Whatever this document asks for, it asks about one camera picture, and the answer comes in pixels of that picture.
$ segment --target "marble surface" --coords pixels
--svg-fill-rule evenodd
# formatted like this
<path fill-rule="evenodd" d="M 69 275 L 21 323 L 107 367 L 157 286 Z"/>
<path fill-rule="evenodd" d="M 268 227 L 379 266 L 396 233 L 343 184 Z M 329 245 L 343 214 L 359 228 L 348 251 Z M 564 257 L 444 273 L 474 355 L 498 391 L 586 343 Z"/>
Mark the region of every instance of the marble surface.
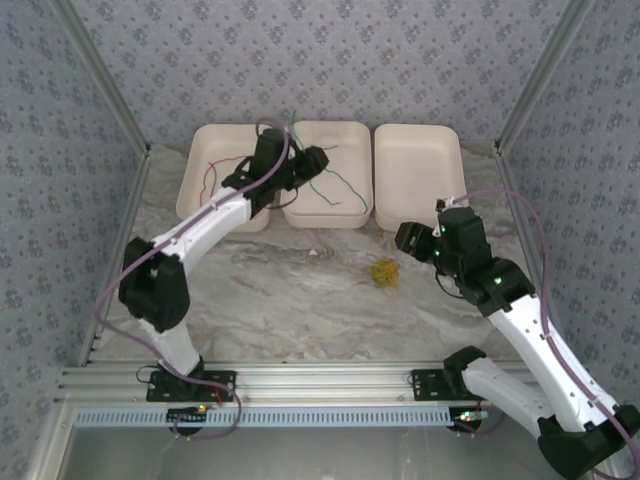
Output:
<path fill-rule="evenodd" d="M 463 150 L 463 162 L 468 191 L 499 185 L 494 159 Z M 185 167 L 183 153 L 152 149 L 132 236 L 150 239 L 179 222 L 175 204 Z M 487 196 L 471 205 L 485 221 L 494 254 L 526 271 L 506 200 Z M 369 265 L 384 257 L 399 263 L 397 290 L 377 289 L 370 280 Z M 467 345 L 496 360 L 518 359 L 488 320 L 442 293 L 433 268 L 397 251 L 393 235 L 373 218 L 357 230 L 309 230 L 289 226 L 273 211 L 265 230 L 223 239 L 188 281 L 186 321 L 208 360 L 442 360 Z M 117 300 L 109 318 L 144 336 Z M 93 360 L 151 358 L 109 331 L 94 347 Z"/>

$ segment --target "patterned wall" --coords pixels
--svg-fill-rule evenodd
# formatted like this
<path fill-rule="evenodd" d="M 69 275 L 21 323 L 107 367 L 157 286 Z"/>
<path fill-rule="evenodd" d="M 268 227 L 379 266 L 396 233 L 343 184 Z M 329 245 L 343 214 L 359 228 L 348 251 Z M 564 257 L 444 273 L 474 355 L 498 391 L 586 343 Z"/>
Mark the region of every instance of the patterned wall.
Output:
<path fill-rule="evenodd" d="M 640 403 L 640 5 L 596 2 L 508 153 L 551 245 L 568 342 Z"/>
<path fill-rule="evenodd" d="M 74 0 L 148 140 L 212 122 L 496 136 L 565 0 Z"/>
<path fill-rule="evenodd" d="M 0 2 L 0 478 L 75 363 L 137 165 L 45 0 Z"/>

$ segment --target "white tray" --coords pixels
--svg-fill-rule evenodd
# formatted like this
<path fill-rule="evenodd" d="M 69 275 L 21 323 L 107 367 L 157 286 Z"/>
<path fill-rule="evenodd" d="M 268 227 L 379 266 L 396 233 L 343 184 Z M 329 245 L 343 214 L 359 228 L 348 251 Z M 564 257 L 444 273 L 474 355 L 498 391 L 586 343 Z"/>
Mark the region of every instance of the white tray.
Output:
<path fill-rule="evenodd" d="M 176 212 L 182 219 L 192 215 L 200 208 L 200 196 L 202 202 L 211 197 L 211 187 L 214 181 L 214 172 L 209 171 L 204 185 L 205 172 L 210 163 L 225 158 L 253 155 L 256 148 L 256 133 L 254 125 L 205 125 L 201 127 L 193 137 L 191 152 L 187 169 L 184 172 L 182 186 L 176 202 Z M 220 182 L 226 178 L 242 161 L 229 160 L 216 165 L 216 185 L 214 191 L 220 188 Z M 269 223 L 269 210 L 262 210 L 255 218 L 236 228 L 236 232 L 257 232 Z"/>
<path fill-rule="evenodd" d="M 407 221 L 433 227 L 436 200 L 467 193 L 458 135 L 448 127 L 382 125 L 375 158 L 375 218 L 384 230 Z"/>
<path fill-rule="evenodd" d="M 338 175 L 325 171 L 303 185 L 298 198 L 282 209 L 287 222 L 301 228 L 358 228 L 364 225 L 373 207 L 369 129 L 358 122 L 300 121 L 294 126 L 302 146 L 325 148 L 329 157 L 328 169 L 351 184 L 362 199 Z M 312 185 L 337 204 L 327 203 L 311 188 Z M 294 191 L 283 191 L 280 203 L 285 204 L 294 197 Z"/>

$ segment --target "green wire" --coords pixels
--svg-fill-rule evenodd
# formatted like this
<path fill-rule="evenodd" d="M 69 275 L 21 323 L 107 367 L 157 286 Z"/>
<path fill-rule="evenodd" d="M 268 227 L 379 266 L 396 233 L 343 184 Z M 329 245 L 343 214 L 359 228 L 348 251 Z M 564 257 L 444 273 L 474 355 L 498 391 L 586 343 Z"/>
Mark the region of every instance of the green wire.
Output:
<path fill-rule="evenodd" d="M 364 205 L 364 213 L 367 213 L 367 210 L 369 210 L 369 207 L 367 207 L 367 202 L 364 201 L 364 198 L 362 198 L 362 195 L 356 192 L 355 189 L 351 186 L 351 184 L 347 182 L 342 177 L 342 175 L 340 175 L 338 172 L 334 172 L 333 170 L 329 170 L 328 168 L 325 168 L 325 170 L 329 173 L 333 173 L 334 175 L 336 175 L 340 180 L 342 180 L 347 185 L 347 187 L 349 187 L 349 189 L 351 189 L 351 191 L 362 201 L 362 204 Z"/>
<path fill-rule="evenodd" d="M 295 118 L 296 118 L 296 110 L 294 108 L 293 112 L 291 112 L 291 118 L 289 119 L 289 130 L 291 131 L 291 136 L 293 137 L 293 139 L 300 146 L 300 148 L 304 150 L 304 145 L 302 145 L 302 142 L 300 141 L 300 137 L 298 137 L 298 135 L 296 134 L 296 128 L 293 125 L 295 123 Z M 338 145 L 334 145 L 333 147 L 323 148 L 323 150 L 325 150 L 325 151 L 326 150 L 333 150 L 334 148 L 338 148 Z M 329 173 L 333 173 L 334 175 L 336 175 L 340 180 L 343 181 L 343 183 L 345 183 L 347 185 L 347 187 L 349 187 L 349 189 L 362 201 L 362 204 L 364 205 L 364 213 L 367 213 L 367 210 L 369 210 L 369 207 L 367 206 L 367 202 L 365 202 L 364 198 L 362 198 L 362 195 L 360 195 L 358 192 L 356 192 L 355 189 L 351 186 L 351 184 L 349 182 L 347 182 L 342 177 L 342 175 L 340 175 L 338 172 L 334 172 L 333 170 L 330 170 L 328 168 L 325 168 L 325 170 L 327 172 L 329 172 Z M 316 189 L 316 187 L 313 186 L 313 182 L 312 181 L 309 181 L 309 186 L 311 187 L 311 190 L 313 190 L 317 195 L 322 197 L 322 199 L 325 202 L 327 202 L 329 205 L 331 205 L 332 207 L 335 206 L 335 205 L 340 205 L 340 202 L 332 202 L 327 197 L 325 197 L 322 193 L 320 193 Z"/>
<path fill-rule="evenodd" d="M 331 205 L 332 207 L 334 205 L 340 205 L 340 202 L 332 202 L 331 200 L 329 200 L 327 197 L 325 197 L 324 195 L 322 195 L 318 190 L 316 190 L 316 187 L 313 186 L 313 181 L 309 180 L 309 186 L 311 187 L 311 190 L 313 190 L 314 192 L 316 192 L 319 196 L 321 196 L 325 202 L 327 202 L 329 205 Z"/>

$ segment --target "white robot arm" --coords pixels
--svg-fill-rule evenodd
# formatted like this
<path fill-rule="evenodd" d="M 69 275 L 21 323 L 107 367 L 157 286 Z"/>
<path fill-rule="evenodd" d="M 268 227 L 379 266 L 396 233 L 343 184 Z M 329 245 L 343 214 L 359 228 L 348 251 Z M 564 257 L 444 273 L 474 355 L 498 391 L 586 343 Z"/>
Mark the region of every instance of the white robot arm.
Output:
<path fill-rule="evenodd" d="M 475 347 L 466 347 L 444 361 L 446 383 L 459 399 L 477 396 L 493 402 L 537 439 L 556 471 L 565 478 L 578 478 L 625 444 L 601 408 L 629 436 L 640 429 L 640 413 L 633 405 L 619 405 L 605 392 L 551 321 L 542 321 L 533 285 L 515 263 L 492 256 L 482 220 L 473 210 L 452 208 L 446 201 L 439 201 L 437 210 L 435 229 L 403 223 L 396 245 L 454 280 L 462 298 L 475 305 L 514 346 L 542 392 L 502 371 Z M 551 349 L 551 339 L 560 358 Z M 567 368 L 594 397 L 578 388 Z M 421 388 L 430 389 L 429 385 Z"/>
<path fill-rule="evenodd" d="M 267 181 L 258 182 L 257 188 L 247 190 L 248 185 L 276 168 L 277 159 L 287 144 L 280 130 L 267 129 L 260 134 L 254 155 L 241 162 L 234 173 L 222 181 L 223 188 L 193 215 L 151 242 L 135 238 L 127 245 L 125 268 L 154 247 L 168 243 L 122 280 L 118 298 L 140 319 L 164 361 L 181 375 L 194 376 L 203 368 L 183 321 L 190 303 L 187 275 L 216 243 L 269 205 L 279 190 L 299 188 L 329 164 L 321 148 L 309 147 L 302 151 L 288 140 L 293 155 L 287 154 L 278 170 Z M 242 195 L 223 201 L 243 188 L 247 191 Z"/>

